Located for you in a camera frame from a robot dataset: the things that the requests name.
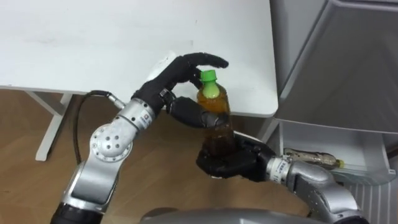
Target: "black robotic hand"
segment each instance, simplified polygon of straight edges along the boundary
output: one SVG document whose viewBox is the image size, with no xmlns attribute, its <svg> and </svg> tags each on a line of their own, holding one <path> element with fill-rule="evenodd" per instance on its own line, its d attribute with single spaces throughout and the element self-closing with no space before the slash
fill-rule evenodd
<svg viewBox="0 0 398 224">
<path fill-rule="evenodd" d="M 265 181 L 267 164 L 275 152 L 262 141 L 245 134 L 235 132 L 234 138 L 239 150 L 225 157 L 212 157 L 202 145 L 197 157 L 198 167 L 212 177 L 241 175 L 251 181 Z"/>
<path fill-rule="evenodd" d="M 226 68 L 228 62 L 221 57 L 207 53 L 193 53 L 176 57 L 157 77 L 146 82 L 132 96 L 144 100 L 159 114 L 163 106 L 179 122 L 194 128 L 207 128 L 228 122 L 226 114 L 213 114 L 186 97 L 172 93 L 178 83 L 191 82 L 201 88 L 198 65 Z"/>
</svg>

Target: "gray cabinet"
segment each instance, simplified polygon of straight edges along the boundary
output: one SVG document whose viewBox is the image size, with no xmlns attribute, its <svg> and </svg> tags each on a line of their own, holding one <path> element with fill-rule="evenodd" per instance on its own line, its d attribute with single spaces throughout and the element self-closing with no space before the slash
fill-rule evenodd
<svg viewBox="0 0 398 224">
<path fill-rule="evenodd" d="M 263 140 L 348 161 L 334 175 L 369 221 L 397 223 L 382 135 L 398 139 L 398 0 L 271 0 L 271 14 L 280 106 Z"/>
</svg>

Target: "black cable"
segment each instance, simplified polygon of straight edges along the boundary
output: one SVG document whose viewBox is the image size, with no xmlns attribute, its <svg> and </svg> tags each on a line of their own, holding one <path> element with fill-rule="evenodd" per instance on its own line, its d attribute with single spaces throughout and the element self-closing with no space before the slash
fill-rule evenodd
<svg viewBox="0 0 398 224">
<path fill-rule="evenodd" d="M 80 149 L 79 149 L 79 142 L 77 139 L 78 136 L 78 120 L 79 120 L 79 114 L 81 110 L 81 106 L 83 106 L 83 103 L 91 96 L 104 96 L 108 97 L 111 93 L 107 91 L 101 91 L 101 90 L 93 90 L 83 96 L 81 101 L 79 102 L 79 105 L 75 111 L 74 117 L 73 117 L 73 127 L 72 127 L 72 136 L 73 136 L 73 149 L 75 151 L 75 157 L 76 157 L 76 162 L 77 164 L 81 163 L 81 156 L 80 156 Z"/>
</svg>

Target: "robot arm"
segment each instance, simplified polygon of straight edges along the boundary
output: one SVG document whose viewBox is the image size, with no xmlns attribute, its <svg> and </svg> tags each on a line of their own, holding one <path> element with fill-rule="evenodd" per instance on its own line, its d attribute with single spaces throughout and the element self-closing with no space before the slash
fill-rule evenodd
<svg viewBox="0 0 398 224">
<path fill-rule="evenodd" d="M 133 140 L 148 128 L 160 110 L 196 127 L 223 123 L 226 117 L 210 113 L 188 98 L 176 98 L 172 89 L 190 81 L 200 87 L 197 65 L 225 68 L 228 62 L 206 53 L 168 55 L 148 80 L 125 104 L 112 94 L 107 97 L 121 111 L 109 124 L 100 126 L 90 138 L 90 154 L 68 184 L 51 224 L 98 224 L 108 208 L 116 188 L 123 161 L 131 153 Z"/>
<path fill-rule="evenodd" d="M 278 157 L 258 139 L 235 132 L 236 145 L 242 150 L 224 158 L 212 158 L 203 148 L 197 165 L 213 177 L 241 175 L 251 181 L 273 181 L 286 186 L 310 208 L 321 222 L 368 224 L 352 194 L 338 185 L 322 167 L 289 157 Z"/>
</svg>

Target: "white table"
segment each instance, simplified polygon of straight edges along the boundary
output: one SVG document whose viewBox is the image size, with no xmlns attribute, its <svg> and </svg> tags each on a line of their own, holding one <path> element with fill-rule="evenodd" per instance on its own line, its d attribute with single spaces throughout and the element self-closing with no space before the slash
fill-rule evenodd
<svg viewBox="0 0 398 224">
<path fill-rule="evenodd" d="M 72 94 L 107 90 L 128 101 L 169 50 L 209 52 L 234 114 L 277 107 L 269 1 L 13 0 L 0 2 L 0 88 L 24 90 L 53 115 L 44 161 Z M 48 92 L 64 93 L 57 102 Z M 176 95 L 195 98 L 193 85 Z"/>
</svg>

